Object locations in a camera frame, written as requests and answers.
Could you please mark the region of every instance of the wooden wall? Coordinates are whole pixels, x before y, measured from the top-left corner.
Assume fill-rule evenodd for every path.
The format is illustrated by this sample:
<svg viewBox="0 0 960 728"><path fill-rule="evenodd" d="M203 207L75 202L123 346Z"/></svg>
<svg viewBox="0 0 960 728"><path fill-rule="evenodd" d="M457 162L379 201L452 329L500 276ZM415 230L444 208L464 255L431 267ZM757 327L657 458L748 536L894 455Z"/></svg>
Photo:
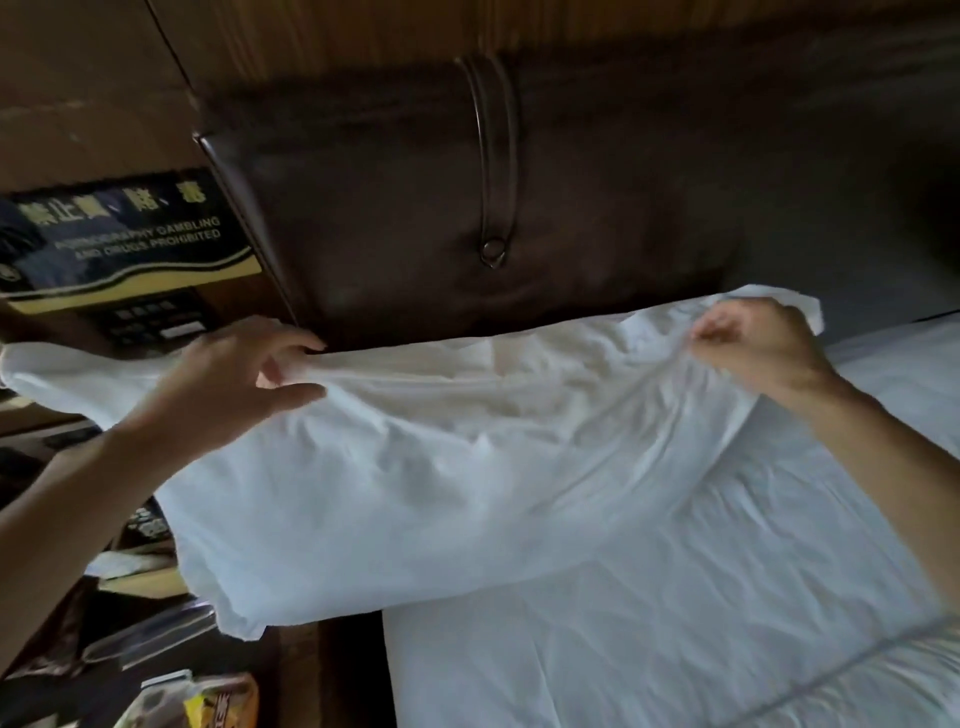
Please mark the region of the wooden wall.
<svg viewBox="0 0 960 728"><path fill-rule="evenodd" d="M938 0L0 0L0 193L196 166L189 93L474 50L676 35ZM265 276L201 286L227 320L282 315ZM70 312L0 335L77 344Z"/></svg>

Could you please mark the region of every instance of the mattress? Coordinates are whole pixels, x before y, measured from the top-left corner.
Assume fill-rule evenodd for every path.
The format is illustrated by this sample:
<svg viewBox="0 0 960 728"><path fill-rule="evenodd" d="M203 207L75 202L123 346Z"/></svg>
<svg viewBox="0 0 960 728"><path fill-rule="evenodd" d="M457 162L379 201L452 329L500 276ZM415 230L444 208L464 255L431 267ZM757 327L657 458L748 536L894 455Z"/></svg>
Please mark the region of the mattress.
<svg viewBox="0 0 960 728"><path fill-rule="evenodd" d="M960 453L960 316L829 353ZM946 616L873 504L765 400L659 527L612 534L570 570L388 610L384 632L400 728L936 725L960 684Z"/></svg>

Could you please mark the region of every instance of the button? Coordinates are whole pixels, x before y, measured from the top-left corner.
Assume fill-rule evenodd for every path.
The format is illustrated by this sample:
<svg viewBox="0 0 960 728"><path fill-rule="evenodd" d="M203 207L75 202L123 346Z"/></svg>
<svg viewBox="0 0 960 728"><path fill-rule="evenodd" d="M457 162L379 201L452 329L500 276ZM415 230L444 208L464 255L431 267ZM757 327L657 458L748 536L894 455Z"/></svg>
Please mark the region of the button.
<svg viewBox="0 0 960 728"><path fill-rule="evenodd" d="M499 268L507 257L507 242L499 237L492 237L480 249L480 259L484 265Z"/></svg>

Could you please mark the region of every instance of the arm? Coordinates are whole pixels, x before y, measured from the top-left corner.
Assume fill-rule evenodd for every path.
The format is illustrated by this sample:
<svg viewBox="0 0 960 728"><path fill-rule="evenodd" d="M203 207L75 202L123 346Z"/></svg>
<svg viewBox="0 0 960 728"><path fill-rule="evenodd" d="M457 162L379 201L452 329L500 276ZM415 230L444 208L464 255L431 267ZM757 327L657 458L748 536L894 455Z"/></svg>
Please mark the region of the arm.
<svg viewBox="0 0 960 728"><path fill-rule="evenodd" d="M316 384L256 387L261 373L282 384L276 354L323 347L308 331L259 318L195 341L123 422L59 454L0 512L0 672L165 480L271 415L325 394Z"/></svg>
<svg viewBox="0 0 960 728"><path fill-rule="evenodd" d="M840 377L796 309L719 303L694 325L690 349L804 420L960 605L960 461Z"/></svg>

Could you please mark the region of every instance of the snack package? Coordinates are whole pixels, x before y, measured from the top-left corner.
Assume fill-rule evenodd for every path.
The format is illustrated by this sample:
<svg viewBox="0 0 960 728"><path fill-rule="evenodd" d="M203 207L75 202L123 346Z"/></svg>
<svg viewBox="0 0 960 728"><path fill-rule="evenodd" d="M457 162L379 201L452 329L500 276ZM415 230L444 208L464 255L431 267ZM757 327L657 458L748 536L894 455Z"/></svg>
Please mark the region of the snack package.
<svg viewBox="0 0 960 728"><path fill-rule="evenodd" d="M259 690L248 673L194 680L182 670L141 688L114 728L256 728Z"/></svg>

